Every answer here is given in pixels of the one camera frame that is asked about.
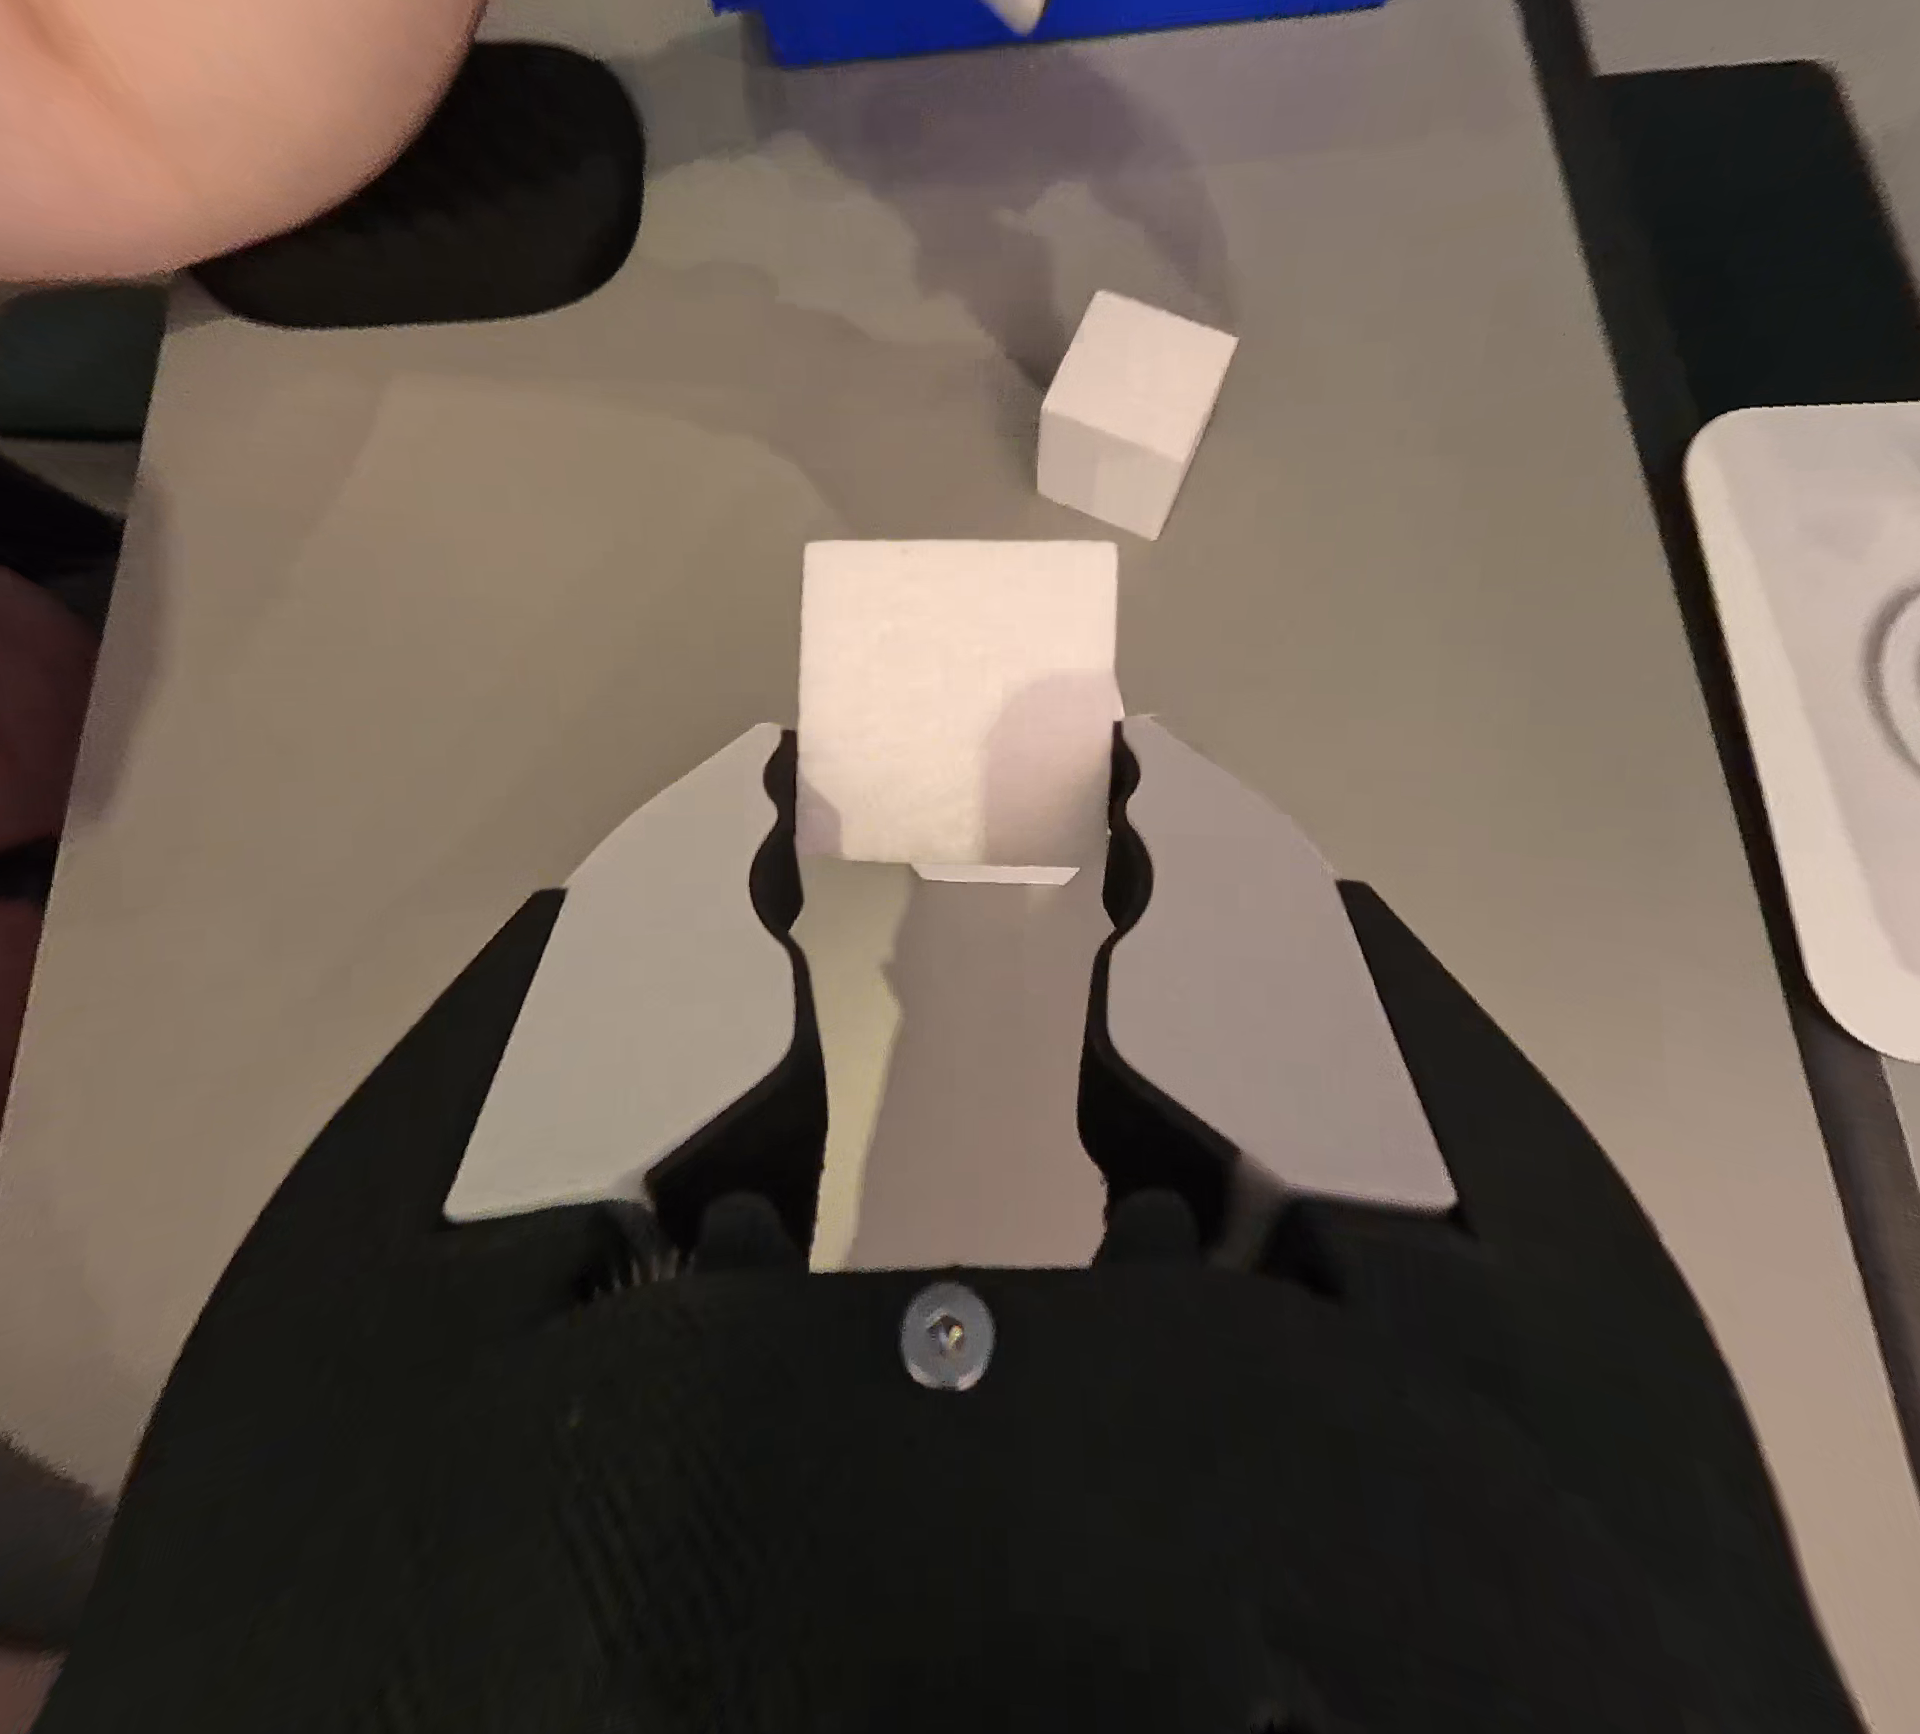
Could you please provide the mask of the black mesh wrist rest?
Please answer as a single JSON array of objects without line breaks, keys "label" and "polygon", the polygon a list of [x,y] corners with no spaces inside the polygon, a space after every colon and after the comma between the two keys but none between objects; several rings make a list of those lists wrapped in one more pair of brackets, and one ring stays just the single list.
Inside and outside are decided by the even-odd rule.
[{"label": "black mesh wrist rest", "polygon": [[480,42],[369,186],[189,275],[228,314],[278,329],[515,321],[607,286],[644,192],[644,122],[612,65],[546,42]]}]

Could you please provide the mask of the person's left forearm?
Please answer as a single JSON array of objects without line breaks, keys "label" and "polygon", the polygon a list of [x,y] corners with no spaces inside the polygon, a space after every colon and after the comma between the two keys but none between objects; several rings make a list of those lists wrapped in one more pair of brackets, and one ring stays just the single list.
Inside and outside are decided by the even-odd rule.
[{"label": "person's left forearm", "polygon": [[2,0],[5,281],[147,281],[342,203],[489,1]]}]

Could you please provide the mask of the white document stand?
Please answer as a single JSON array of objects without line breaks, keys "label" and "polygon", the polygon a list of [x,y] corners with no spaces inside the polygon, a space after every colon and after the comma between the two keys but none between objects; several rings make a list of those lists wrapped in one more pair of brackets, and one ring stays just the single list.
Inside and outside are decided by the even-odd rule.
[{"label": "white document stand", "polygon": [[1919,404],[1752,406],[1685,488],[1812,995],[1919,1060]]}]

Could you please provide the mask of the person's dark red shorts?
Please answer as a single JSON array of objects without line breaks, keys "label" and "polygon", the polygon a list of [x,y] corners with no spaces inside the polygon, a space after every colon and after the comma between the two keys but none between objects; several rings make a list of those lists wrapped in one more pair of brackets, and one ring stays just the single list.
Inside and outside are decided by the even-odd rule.
[{"label": "person's dark red shorts", "polygon": [[83,617],[2,569],[2,1097],[30,1009],[96,657]]}]

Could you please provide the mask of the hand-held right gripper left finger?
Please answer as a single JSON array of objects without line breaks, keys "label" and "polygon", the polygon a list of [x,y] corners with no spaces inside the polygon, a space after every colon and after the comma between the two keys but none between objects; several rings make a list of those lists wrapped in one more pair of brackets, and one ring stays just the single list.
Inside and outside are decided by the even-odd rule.
[{"label": "hand-held right gripper left finger", "polygon": [[445,1218],[611,1204],[690,1242],[741,1191],[814,1238],[830,1108],[797,793],[794,733],[757,724],[564,882]]}]

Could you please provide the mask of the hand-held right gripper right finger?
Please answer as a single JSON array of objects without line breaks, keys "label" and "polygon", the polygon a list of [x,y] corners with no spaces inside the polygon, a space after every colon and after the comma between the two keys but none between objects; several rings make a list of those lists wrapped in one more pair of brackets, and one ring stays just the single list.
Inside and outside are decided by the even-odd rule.
[{"label": "hand-held right gripper right finger", "polygon": [[1112,1232],[1170,1199],[1248,1266],[1307,1202],[1447,1219],[1459,1190],[1343,883],[1310,836],[1162,722],[1116,725],[1110,922],[1075,1122]]}]

